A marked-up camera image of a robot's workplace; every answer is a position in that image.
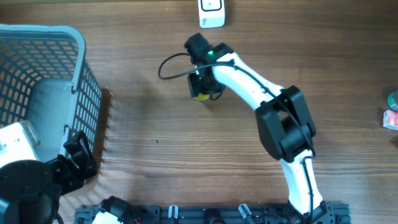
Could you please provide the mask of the silver top tin can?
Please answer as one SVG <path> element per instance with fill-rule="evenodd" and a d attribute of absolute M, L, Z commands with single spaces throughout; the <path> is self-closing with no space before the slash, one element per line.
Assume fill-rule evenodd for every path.
<path fill-rule="evenodd" d="M 398 111 L 398 91 L 394 91 L 387 97 L 387 104 L 393 111 Z"/>

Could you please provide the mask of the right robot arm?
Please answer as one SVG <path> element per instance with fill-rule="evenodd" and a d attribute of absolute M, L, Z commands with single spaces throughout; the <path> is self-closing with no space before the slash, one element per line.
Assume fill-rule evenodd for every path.
<path fill-rule="evenodd" d="M 229 88 L 253 110 L 261 144 L 279 161 L 287 181 L 293 220 L 325 220 L 324 199 L 317 189 L 312 162 L 316 128 L 303 93 L 284 88 L 247 66 L 225 43 L 211 45 L 200 33 L 184 47 L 194 69 L 188 73 L 191 96 L 217 100 Z"/>

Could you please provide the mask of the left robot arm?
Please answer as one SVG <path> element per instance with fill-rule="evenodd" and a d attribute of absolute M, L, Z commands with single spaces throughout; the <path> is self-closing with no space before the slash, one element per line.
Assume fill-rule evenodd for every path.
<path fill-rule="evenodd" d="M 1 223 L 63 223 L 60 197 L 82 188 L 98 173 L 83 131 L 64 145 L 67 158 L 20 160 L 1 168 Z"/>

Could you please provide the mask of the red juice carton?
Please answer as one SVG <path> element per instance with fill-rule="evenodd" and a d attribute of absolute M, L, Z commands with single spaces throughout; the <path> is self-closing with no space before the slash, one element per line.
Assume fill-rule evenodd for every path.
<path fill-rule="evenodd" d="M 398 130 L 398 116 L 396 111 L 387 110 L 383 113 L 382 126 L 387 129 Z"/>

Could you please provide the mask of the yellow lid jar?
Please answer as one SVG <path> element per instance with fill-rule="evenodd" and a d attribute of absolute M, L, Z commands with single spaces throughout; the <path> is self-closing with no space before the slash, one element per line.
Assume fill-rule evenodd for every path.
<path fill-rule="evenodd" d="M 199 100 L 199 101 L 206 101 L 206 100 L 210 99 L 210 95 L 209 94 L 199 93 L 195 98 L 197 100 Z"/>

